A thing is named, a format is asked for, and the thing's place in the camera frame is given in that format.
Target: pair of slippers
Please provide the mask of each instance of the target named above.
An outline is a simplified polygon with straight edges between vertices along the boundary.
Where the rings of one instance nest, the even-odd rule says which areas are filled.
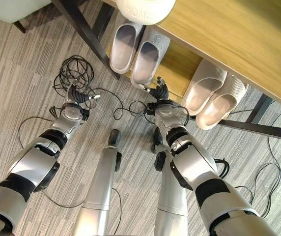
[[[140,88],[139,84],[148,85],[168,49],[170,39],[121,15],[118,15],[116,25],[110,56],[111,69],[124,74],[129,71],[135,57],[131,83],[137,88]]]
[[[213,128],[240,102],[247,91],[233,74],[203,59],[183,96],[185,106],[197,125],[204,130]]]

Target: wooden board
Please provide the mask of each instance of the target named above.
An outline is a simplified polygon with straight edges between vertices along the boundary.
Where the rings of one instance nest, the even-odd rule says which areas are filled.
[[[108,56],[110,56],[110,53],[111,45],[107,49]],[[182,97],[200,61],[200,56],[183,47],[178,42],[171,41],[167,53],[149,86],[155,88],[157,76],[164,78],[168,85],[170,99],[181,104]]]
[[[281,103],[281,0],[177,0],[156,28]]]

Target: gray carpet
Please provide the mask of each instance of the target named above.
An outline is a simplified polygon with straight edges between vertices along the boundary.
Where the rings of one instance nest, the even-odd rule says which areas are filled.
[[[85,1],[80,10],[92,25],[101,3]],[[111,20],[102,44],[109,43]],[[51,88],[64,59],[77,54],[85,57],[95,70],[93,87],[100,86],[115,92],[125,107],[138,99],[153,101],[146,93],[135,89],[129,80],[115,80],[103,67],[89,47],[78,36],[53,5],[49,5],[22,20],[27,33],[20,33],[13,25],[0,20],[0,181],[6,176],[10,160],[21,148],[16,133],[27,117],[52,118],[49,107],[61,106],[63,98]],[[150,152],[154,125],[144,118],[135,118],[124,112],[121,120],[112,113],[119,106],[109,93],[100,92],[98,106],[59,158],[60,170],[47,192],[61,204],[75,204],[86,195],[96,168],[99,153],[111,129],[122,133],[119,150],[123,154],[121,169],[115,174],[114,187],[122,196],[123,215],[118,233],[122,235],[152,236],[161,173],[155,171],[154,155]],[[261,93],[249,88],[236,111],[251,109]],[[272,124],[281,112],[281,105],[270,106],[262,124]],[[249,112],[237,113],[229,118],[244,121]],[[47,121],[33,119],[22,127],[22,141],[27,144],[48,125]],[[281,127],[281,117],[275,123]],[[188,130],[216,158],[225,158],[231,165],[226,180],[232,185],[253,188],[254,175],[259,167],[273,161],[264,136],[217,126],[209,131],[197,128],[193,121]],[[281,165],[281,141],[271,139],[271,147]],[[263,212],[267,204],[267,191],[276,177],[276,168],[270,167],[260,176],[253,206]],[[249,199],[245,190],[240,190]],[[206,236],[194,194],[187,191],[189,208],[189,235]],[[31,197],[28,208],[15,230],[18,236],[71,235],[79,207],[65,209],[54,205],[42,193]],[[108,233],[112,234],[119,220],[119,200],[112,195]],[[272,198],[267,221],[281,235],[281,184]]]

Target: white object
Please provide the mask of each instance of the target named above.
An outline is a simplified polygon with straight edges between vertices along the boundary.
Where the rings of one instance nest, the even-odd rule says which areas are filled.
[[[50,0],[0,0],[0,19],[13,23],[50,3]]]
[[[218,124],[239,104],[247,88],[247,84],[228,73],[224,85],[211,96],[197,115],[196,123],[199,128],[211,129]]]
[[[198,65],[182,99],[182,106],[195,116],[204,108],[213,93],[224,84],[227,72],[203,59]]]
[[[154,25],[171,12],[175,0],[116,0],[115,3],[127,19],[142,25]]]
[[[131,83],[137,87],[139,84],[148,85],[168,49],[170,39],[146,27],[137,52],[134,68],[131,74]]]
[[[129,71],[143,32],[143,25],[127,20],[118,14],[118,27],[114,35],[110,67],[119,74]]]

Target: wooden table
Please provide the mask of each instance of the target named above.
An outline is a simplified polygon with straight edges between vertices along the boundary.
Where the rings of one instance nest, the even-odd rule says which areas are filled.
[[[281,0],[176,0],[155,28],[171,38],[157,75],[174,100],[206,58],[281,103]]]
[[[99,43],[113,13],[110,5],[116,5],[114,0],[103,1],[93,27],[74,1],[52,3],[118,79],[120,75],[111,70],[106,50]],[[162,22],[150,26],[171,38],[155,75],[167,82],[171,100],[181,103],[197,66],[206,58],[281,102],[281,4],[266,2],[177,0]],[[258,124],[272,101],[265,94],[246,122],[222,120],[219,125],[281,139],[281,128]]]

